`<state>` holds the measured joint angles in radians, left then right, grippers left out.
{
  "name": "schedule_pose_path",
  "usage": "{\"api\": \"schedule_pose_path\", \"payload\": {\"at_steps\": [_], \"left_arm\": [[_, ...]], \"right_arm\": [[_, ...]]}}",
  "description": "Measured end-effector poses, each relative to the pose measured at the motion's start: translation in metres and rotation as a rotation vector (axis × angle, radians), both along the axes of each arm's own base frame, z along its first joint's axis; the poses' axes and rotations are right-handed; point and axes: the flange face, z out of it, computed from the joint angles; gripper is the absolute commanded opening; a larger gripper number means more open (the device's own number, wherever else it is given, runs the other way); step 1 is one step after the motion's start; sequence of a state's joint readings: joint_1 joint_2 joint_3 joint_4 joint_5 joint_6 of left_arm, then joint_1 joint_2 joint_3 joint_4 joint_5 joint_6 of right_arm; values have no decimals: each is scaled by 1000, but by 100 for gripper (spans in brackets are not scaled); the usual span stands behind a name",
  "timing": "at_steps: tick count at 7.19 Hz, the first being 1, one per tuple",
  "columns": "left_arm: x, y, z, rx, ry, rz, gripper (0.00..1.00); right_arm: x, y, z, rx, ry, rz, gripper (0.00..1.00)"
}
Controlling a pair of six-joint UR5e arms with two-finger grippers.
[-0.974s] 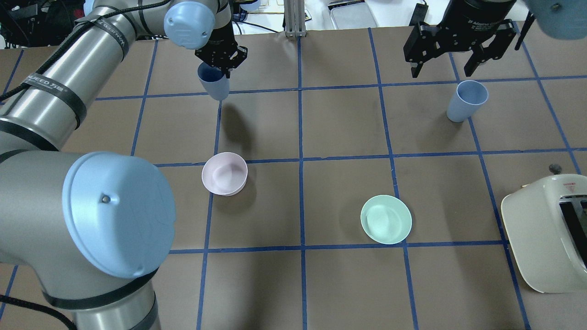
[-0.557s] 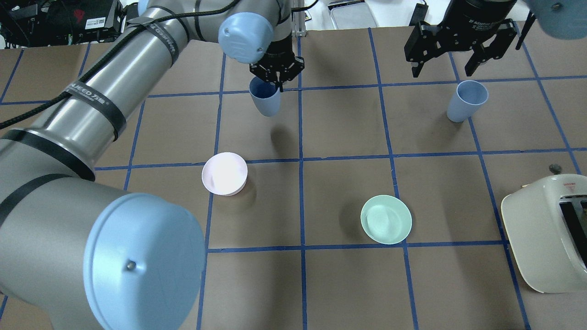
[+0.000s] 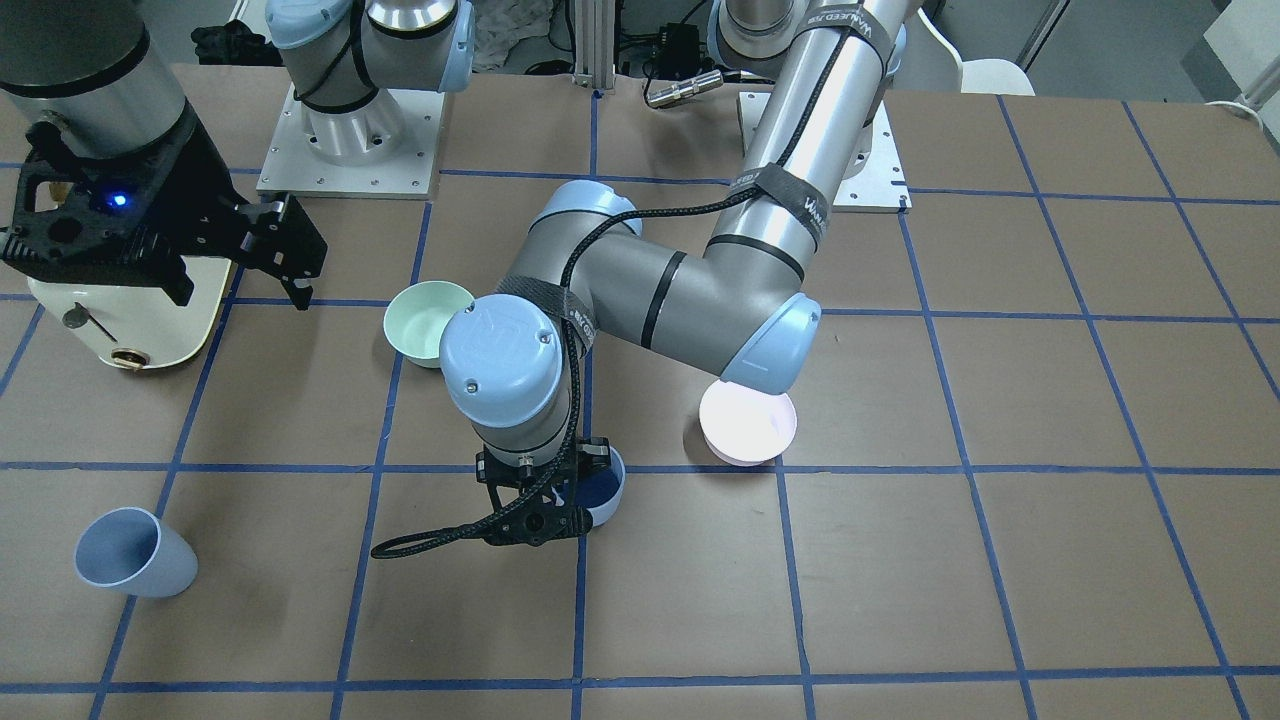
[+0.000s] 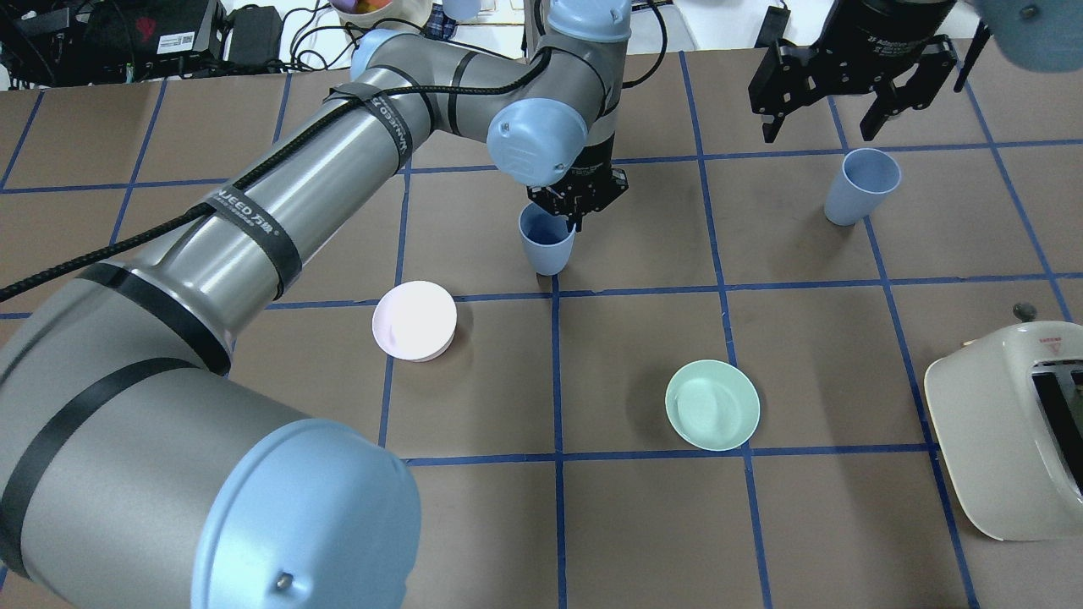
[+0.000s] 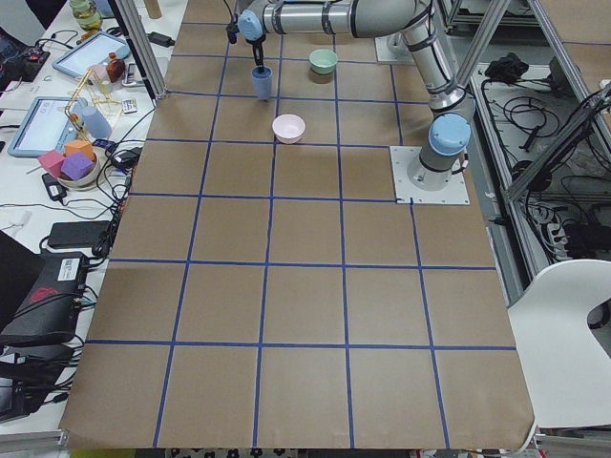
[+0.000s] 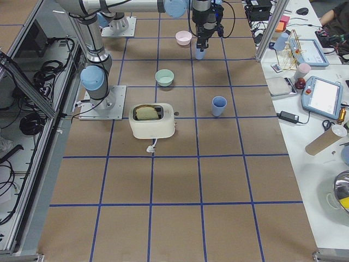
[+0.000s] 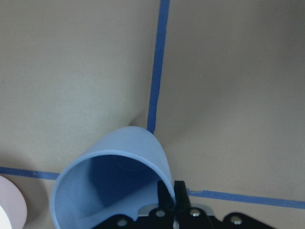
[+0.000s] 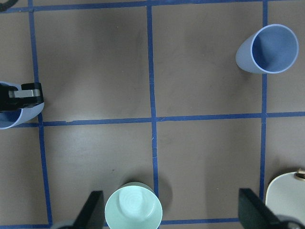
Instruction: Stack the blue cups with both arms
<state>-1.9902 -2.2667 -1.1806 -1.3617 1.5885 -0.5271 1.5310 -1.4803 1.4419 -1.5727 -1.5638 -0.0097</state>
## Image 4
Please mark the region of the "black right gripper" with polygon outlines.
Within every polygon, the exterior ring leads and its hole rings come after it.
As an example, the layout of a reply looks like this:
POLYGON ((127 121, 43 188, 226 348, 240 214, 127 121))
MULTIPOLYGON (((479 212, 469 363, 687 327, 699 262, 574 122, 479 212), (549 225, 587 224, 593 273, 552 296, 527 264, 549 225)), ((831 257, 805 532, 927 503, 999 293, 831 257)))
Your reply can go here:
POLYGON ((812 46, 770 43, 748 85, 764 141, 774 143, 790 114, 827 94, 877 93, 860 124, 864 141, 905 109, 929 107, 958 62, 950 39, 937 33, 954 5, 834 1, 812 46), (893 85, 908 72, 904 85, 893 85))

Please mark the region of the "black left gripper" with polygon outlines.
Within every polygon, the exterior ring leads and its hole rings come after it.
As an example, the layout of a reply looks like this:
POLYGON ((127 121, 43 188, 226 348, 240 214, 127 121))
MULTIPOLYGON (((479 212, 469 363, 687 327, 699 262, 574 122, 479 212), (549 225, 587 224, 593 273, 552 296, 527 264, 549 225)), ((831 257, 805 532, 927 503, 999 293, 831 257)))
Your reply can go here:
POLYGON ((579 234, 588 213, 603 211, 628 189, 625 170, 613 166, 615 137, 580 151, 567 173, 556 184, 529 187, 527 198, 550 215, 566 217, 570 233, 579 234))

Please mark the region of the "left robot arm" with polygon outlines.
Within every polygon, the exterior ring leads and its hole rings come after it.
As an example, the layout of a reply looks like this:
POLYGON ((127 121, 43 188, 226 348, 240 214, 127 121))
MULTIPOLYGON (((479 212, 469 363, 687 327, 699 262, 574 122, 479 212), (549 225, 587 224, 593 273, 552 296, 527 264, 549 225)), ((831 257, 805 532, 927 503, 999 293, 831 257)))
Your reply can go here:
POLYGON ((618 106, 629 1, 549 1, 526 64, 401 30, 190 211, 77 271, 3 347, 3 566, 79 608, 399 608, 409 468, 229 379, 231 344, 434 131, 531 189, 618 106))

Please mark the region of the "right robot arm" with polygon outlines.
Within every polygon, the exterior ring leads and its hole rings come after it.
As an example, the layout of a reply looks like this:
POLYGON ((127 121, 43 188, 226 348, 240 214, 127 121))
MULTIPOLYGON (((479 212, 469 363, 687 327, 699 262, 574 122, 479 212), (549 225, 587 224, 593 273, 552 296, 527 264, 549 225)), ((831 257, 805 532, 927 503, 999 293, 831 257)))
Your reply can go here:
POLYGON ((827 96, 873 101, 861 135, 871 141, 908 109, 932 104, 948 77, 965 85, 983 47, 994 40, 1013 65, 1039 73, 1080 69, 1079 1, 976 1, 979 23, 960 59, 941 34, 952 1, 835 1, 812 46, 777 39, 751 78, 751 111, 773 143, 786 117, 827 96))

